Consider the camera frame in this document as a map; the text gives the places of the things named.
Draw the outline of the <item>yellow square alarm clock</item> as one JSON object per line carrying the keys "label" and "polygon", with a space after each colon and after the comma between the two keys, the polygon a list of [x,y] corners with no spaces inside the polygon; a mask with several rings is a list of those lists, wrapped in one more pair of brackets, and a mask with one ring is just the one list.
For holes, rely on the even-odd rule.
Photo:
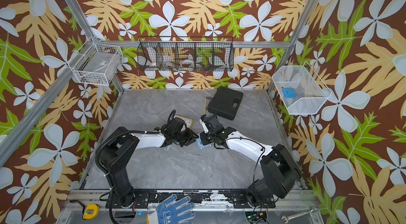
{"label": "yellow square alarm clock", "polygon": [[192,129],[193,120],[191,118],[187,118],[187,117],[183,117],[183,116],[179,116],[179,115],[175,115],[175,117],[182,119],[186,123],[186,126],[190,129]]}

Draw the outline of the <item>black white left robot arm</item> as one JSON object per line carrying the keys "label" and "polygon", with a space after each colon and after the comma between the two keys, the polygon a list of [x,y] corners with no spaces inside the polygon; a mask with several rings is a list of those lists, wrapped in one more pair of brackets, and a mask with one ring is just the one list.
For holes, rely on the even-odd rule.
{"label": "black white left robot arm", "polygon": [[127,164],[136,150],[161,148],[173,143],[184,147],[194,143],[198,135],[185,121],[175,117],[153,131],[129,130],[121,126],[96,149],[95,162],[103,171],[109,187],[110,206],[129,207],[133,204],[133,186],[129,180]]}

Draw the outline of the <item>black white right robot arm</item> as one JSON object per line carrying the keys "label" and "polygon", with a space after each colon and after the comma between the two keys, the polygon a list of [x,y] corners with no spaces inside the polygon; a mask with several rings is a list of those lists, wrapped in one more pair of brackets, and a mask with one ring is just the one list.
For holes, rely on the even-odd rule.
{"label": "black white right robot arm", "polygon": [[274,207],[274,198],[284,199],[301,179],[296,161],[283,145],[265,145],[232,127],[225,128],[215,115],[202,115],[199,122],[204,129],[200,136],[204,145],[212,143],[220,150],[232,150],[253,160],[253,175],[261,168],[263,178],[253,178],[245,190],[246,200],[252,207],[262,204]]}

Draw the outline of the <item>black plastic tool case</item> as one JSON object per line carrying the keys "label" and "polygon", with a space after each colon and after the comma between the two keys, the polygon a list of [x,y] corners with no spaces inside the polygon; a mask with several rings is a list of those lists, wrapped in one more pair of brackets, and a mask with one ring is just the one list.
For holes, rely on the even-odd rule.
{"label": "black plastic tool case", "polygon": [[226,87],[219,87],[209,102],[208,111],[225,119],[234,120],[243,96],[242,92]]}

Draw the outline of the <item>blue white knit glove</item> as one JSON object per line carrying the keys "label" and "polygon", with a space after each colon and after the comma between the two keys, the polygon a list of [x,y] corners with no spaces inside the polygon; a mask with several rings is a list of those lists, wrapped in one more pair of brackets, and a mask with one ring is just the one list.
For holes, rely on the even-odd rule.
{"label": "blue white knit glove", "polygon": [[195,204],[190,196],[178,199],[175,194],[166,198],[147,215],[147,224],[192,224]]}

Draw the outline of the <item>blue object in basket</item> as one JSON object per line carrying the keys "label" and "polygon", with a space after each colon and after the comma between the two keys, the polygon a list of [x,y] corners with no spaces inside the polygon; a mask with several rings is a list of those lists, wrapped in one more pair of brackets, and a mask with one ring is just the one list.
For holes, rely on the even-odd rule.
{"label": "blue object in basket", "polygon": [[297,96],[293,88],[282,88],[282,92],[285,98],[294,99]]}

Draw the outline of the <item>green circuit board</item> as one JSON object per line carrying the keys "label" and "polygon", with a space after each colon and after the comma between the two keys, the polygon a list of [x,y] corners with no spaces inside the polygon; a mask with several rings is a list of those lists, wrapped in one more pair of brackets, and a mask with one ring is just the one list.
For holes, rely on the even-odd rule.
{"label": "green circuit board", "polygon": [[267,213],[265,211],[245,212],[245,216],[249,224],[268,224]]}

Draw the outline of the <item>silver open-end wrench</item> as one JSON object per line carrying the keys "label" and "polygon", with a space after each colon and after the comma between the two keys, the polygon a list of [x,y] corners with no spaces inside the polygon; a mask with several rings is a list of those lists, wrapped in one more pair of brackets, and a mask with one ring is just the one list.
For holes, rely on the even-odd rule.
{"label": "silver open-end wrench", "polygon": [[305,216],[305,215],[307,215],[307,214],[315,213],[315,212],[317,212],[317,211],[318,211],[318,208],[313,207],[313,208],[311,208],[310,210],[306,210],[306,211],[303,211],[303,212],[295,213],[295,214],[292,214],[292,215],[289,215],[289,216],[282,216],[282,217],[281,217],[281,220],[282,220],[285,224],[288,224],[289,221],[291,221],[291,220],[293,220],[293,219],[296,219],[296,218]]}

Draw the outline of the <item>yellow tape measure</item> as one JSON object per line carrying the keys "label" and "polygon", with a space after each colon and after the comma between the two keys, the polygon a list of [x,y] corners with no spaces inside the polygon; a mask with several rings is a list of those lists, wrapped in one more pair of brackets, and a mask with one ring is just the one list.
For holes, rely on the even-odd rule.
{"label": "yellow tape measure", "polygon": [[82,218],[84,220],[90,220],[97,217],[99,214],[99,206],[96,204],[88,204],[84,206]]}

